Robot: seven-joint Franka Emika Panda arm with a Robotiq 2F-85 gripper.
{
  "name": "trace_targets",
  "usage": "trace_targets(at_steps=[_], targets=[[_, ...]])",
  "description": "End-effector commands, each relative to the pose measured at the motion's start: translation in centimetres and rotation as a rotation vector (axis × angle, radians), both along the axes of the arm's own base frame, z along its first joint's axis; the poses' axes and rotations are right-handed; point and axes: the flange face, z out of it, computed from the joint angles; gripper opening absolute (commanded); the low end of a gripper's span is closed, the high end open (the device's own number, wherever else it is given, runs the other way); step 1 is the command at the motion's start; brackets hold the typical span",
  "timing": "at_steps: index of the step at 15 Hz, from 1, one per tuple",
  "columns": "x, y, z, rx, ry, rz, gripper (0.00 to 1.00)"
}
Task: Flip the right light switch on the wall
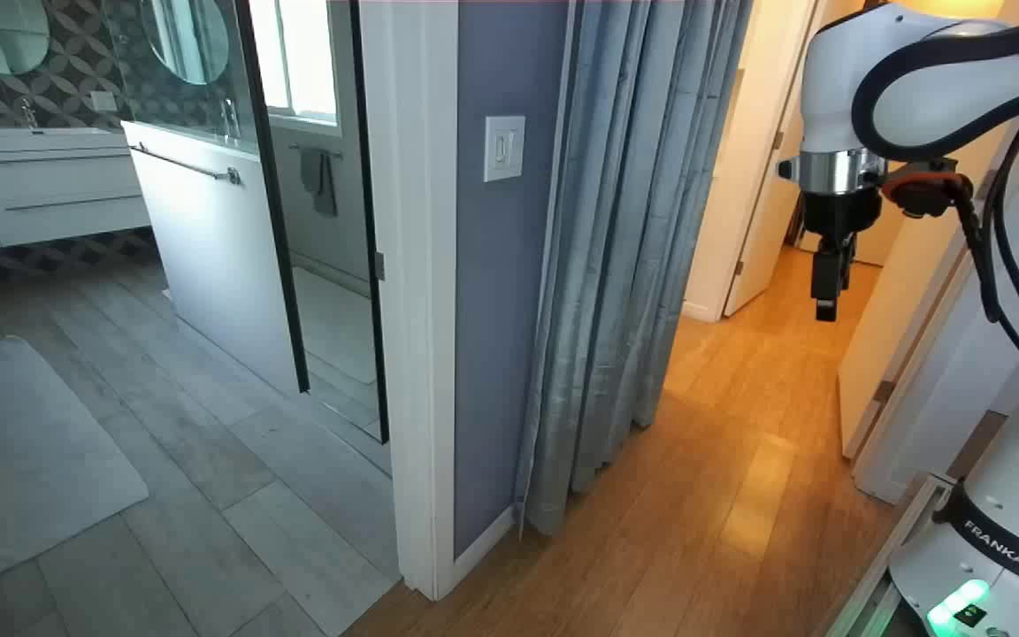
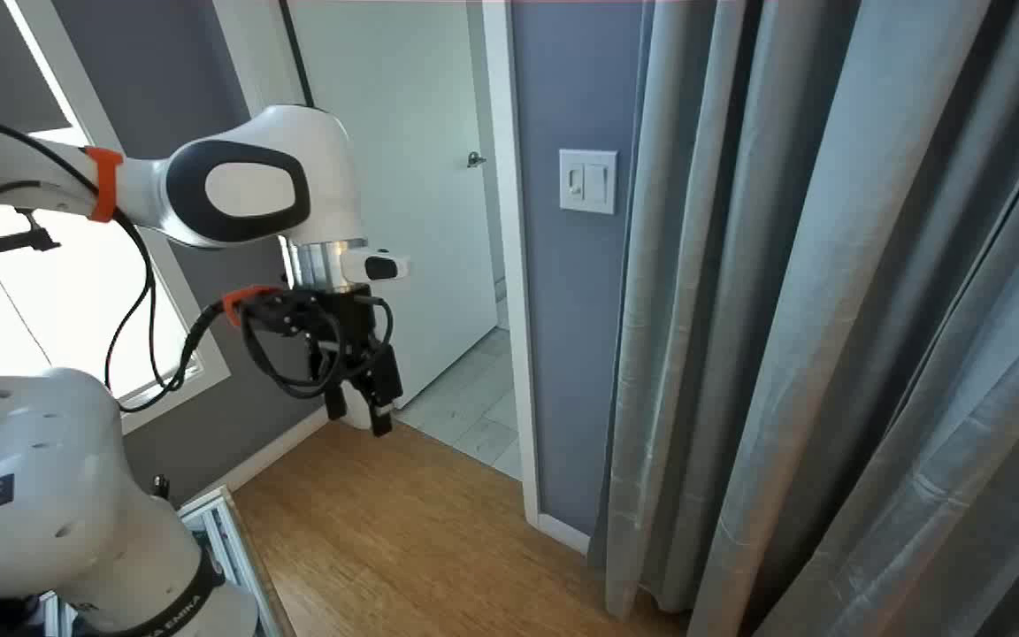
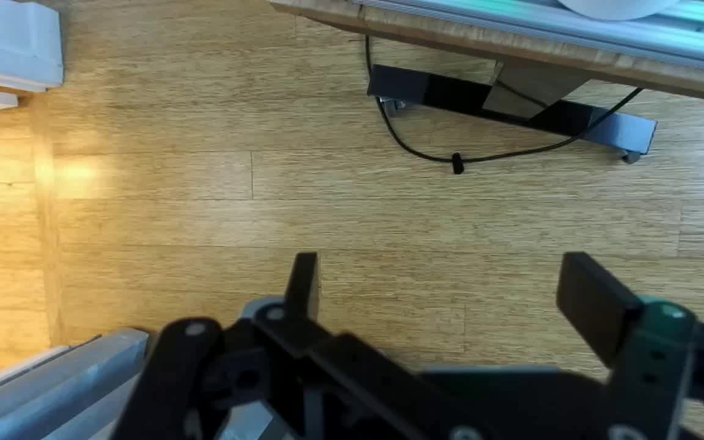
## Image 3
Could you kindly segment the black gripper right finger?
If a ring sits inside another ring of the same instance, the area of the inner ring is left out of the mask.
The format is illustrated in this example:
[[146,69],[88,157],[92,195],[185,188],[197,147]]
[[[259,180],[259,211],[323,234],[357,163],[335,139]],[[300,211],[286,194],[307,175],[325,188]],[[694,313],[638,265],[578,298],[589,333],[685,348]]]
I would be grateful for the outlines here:
[[704,405],[704,323],[638,296],[586,251],[567,251],[556,307],[609,370],[594,431],[606,440],[696,440],[685,401]]

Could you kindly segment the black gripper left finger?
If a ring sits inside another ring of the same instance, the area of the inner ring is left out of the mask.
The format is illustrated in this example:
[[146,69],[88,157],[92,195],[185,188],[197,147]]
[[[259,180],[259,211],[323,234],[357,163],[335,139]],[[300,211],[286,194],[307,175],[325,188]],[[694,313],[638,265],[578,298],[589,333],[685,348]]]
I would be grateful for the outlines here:
[[263,401],[300,409],[311,394],[329,394],[355,409],[412,409],[418,379],[362,337],[323,328],[318,294],[318,254],[298,251],[286,290],[245,318],[263,354]]

